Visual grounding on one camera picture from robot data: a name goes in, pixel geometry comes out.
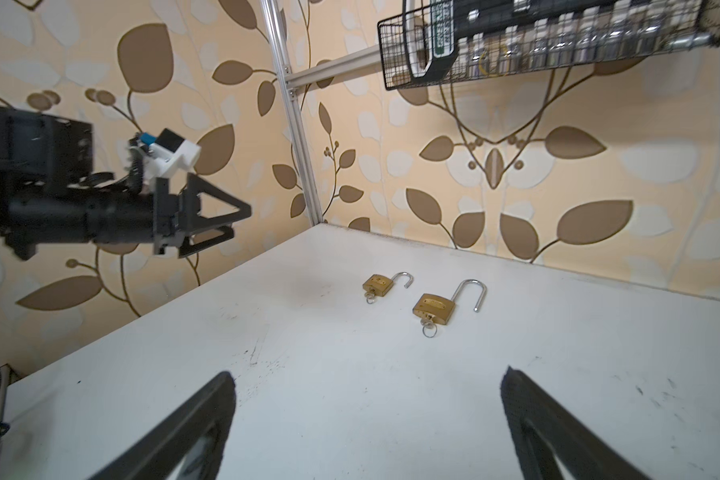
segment black wire mesh basket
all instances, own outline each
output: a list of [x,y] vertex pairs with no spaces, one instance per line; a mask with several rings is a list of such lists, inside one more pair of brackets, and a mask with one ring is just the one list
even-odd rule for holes
[[403,2],[378,23],[387,90],[720,45],[720,0]]

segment large padlock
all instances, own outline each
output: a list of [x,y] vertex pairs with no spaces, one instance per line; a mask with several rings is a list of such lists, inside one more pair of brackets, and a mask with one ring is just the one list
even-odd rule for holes
[[[440,325],[448,324],[448,320],[451,319],[451,314],[456,307],[456,298],[467,283],[476,283],[483,287],[480,298],[478,298],[478,302],[474,305],[474,311],[477,312],[480,310],[480,305],[483,303],[485,294],[488,292],[485,285],[478,280],[465,280],[461,282],[450,300],[442,296],[432,295],[431,293],[425,293],[422,295],[422,298],[418,299],[416,306],[413,307],[413,314],[422,319],[422,332],[424,336],[432,338],[432,336],[437,333],[438,328],[435,325],[436,323]],[[429,336],[427,335],[427,330],[431,329],[434,329],[435,333]]]
[[362,284],[362,288],[365,290],[365,301],[368,303],[374,303],[376,301],[377,296],[384,296],[389,292],[389,289],[392,288],[392,285],[394,284],[394,281],[400,277],[400,276],[407,276],[409,278],[408,282],[405,283],[405,288],[408,288],[411,286],[411,283],[413,283],[413,275],[409,274],[408,272],[400,272],[399,274],[394,274],[393,278],[387,278],[384,275],[371,275],[371,278],[365,281],[365,283]]

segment padlock body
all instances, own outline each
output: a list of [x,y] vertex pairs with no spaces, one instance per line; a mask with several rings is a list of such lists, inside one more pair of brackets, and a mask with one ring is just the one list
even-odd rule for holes
[[455,306],[456,304],[447,298],[425,293],[413,307],[413,314],[424,320],[446,325]]
[[362,284],[362,288],[376,296],[384,296],[392,288],[392,280],[384,275],[371,275],[371,278]]

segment beige wall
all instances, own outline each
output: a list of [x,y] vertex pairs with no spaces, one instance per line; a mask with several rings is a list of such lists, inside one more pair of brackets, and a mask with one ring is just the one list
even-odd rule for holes
[[[119,58],[118,44],[134,28],[140,36],[122,41],[127,48]],[[0,240],[0,362],[22,373],[37,370],[307,228],[303,214],[291,216],[299,190],[288,182],[290,172],[281,168],[287,190],[272,170],[292,161],[259,29],[266,30],[259,3],[244,0],[43,0],[33,12],[0,0],[3,101],[92,122],[96,170],[119,177],[135,130],[124,101],[133,88],[133,120],[146,131],[171,128],[197,142],[221,128],[201,142],[197,171],[253,206],[253,218],[236,226],[237,238],[202,252],[196,269],[196,257],[192,265],[175,250],[154,257],[149,245],[125,255],[94,245],[42,245],[20,262]],[[136,48],[147,52],[136,56]],[[259,72],[224,64],[229,60]],[[123,114],[105,105],[111,95],[102,91],[116,97]],[[183,181],[175,176],[173,189]],[[203,206],[208,215],[223,212],[218,204]],[[128,301],[116,298],[124,288]]]
[[[400,13],[389,0],[305,0],[304,17],[298,0],[282,5],[296,70],[377,43],[376,22]],[[720,48],[608,68],[624,71],[453,93],[385,91],[380,74],[311,88],[302,116],[323,208],[339,194],[327,221],[720,298]],[[520,129],[540,110],[535,132]],[[354,150],[338,172],[323,154],[335,141],[337,167]],[[473,143],[474,157],[459,145]]]

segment white table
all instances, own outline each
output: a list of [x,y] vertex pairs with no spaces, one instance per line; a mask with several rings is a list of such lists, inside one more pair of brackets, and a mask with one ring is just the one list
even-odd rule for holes
[[[468,286],[425,339],[416,300],[467,278],[480,313]],[[87,478],[221,370],[219,478],[521,478],[508,365],[652,478],[720,480],[720,302],[328,225],[13,384],[0,479]]]

